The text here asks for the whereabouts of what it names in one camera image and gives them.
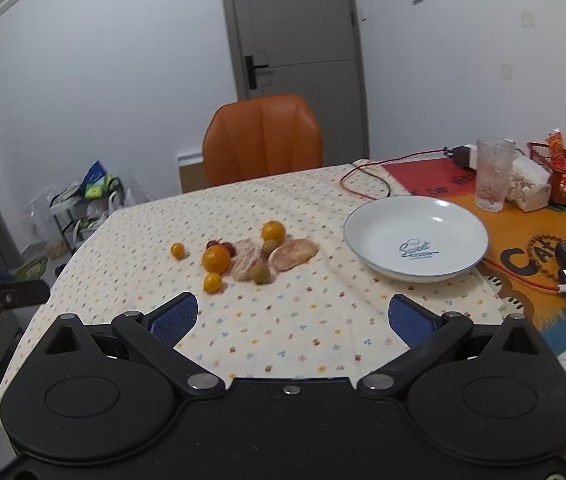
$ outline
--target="blue package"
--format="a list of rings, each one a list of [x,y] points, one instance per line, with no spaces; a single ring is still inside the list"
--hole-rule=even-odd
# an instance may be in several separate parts
[[[96,162],[94,162],[90,170],[87,172],[87,175],[85,175],[82,183],[80,184],[80,195],[85,196],[85,189],[87,188],[87,185],[96,184],[106,174],[108,174],[108,172],[105,171],[105,168],[103,168],[103,165],[100,163],[100,161],[97,160]]]

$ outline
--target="kiwi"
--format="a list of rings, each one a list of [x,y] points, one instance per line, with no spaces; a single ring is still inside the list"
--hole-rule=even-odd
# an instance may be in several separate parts
[[[255,264],[250,269],[250,279],[254,283],[264,284],[269,283],[271,279],[271,274],[269,273],[269,267],[265,264]]]
[[[263,257],[267,260],[269,256],[274,252],[274,249],[279,247],[278,240],[265,240],[263,242]]]

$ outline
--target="yellow fruit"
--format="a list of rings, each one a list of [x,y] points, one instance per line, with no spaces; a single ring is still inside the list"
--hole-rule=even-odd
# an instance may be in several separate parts
[[[279,244],[282,244],[283,240],[285,240],[285,228],[281,222],[270,220],[263,224],[261,237],[264,240],[276,240]]]
[[[221,290],[223,286],[223,280],[221,276],[216,272],[210,272],[203,280],[203,290],[205,290],[208,294],[213,294],[214,292],[218,292]]]
[[[254,283],[269,283],[271,279],[271,274],[269,273],[269,267],[265,264],[255,264],[250,269],[250,279]]]
[[[272,238],[272,240],[265,240],[263,242],[263,257],[267,260],[269,256],[274,252],[274,249],[278,248],[280,245],[278,240]]]
[[[207,272],[223,274],[230,268],[232,257],[227,249],[221,245],[213,245],[205,249],[201,264]]]
[[[170,253],[172,253],[172,256],[177,260],[182,260],[185,258],[185,246],[183,244],[172,244]]]

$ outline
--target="blue gripper pad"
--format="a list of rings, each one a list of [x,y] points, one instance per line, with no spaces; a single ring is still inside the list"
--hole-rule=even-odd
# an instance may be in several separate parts
[[[194,294],[180,295],[161,307],[162,312],[149,323],[150,333],[174,347],[197,322],[199,304]]]
[[[390,328],[407,346],[414,348],[421,341],[431,336],[437,327],[432,318],[421,313],[410,303],[413,302],[402,294],[393,296],[390,300],[387,316]]]

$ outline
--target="orange chair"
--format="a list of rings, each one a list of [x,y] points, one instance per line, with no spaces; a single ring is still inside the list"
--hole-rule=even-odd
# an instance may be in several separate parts
[[[203,164],[212,186],[320,168],[321,129],[295,95],[224,105],[205,133]]]

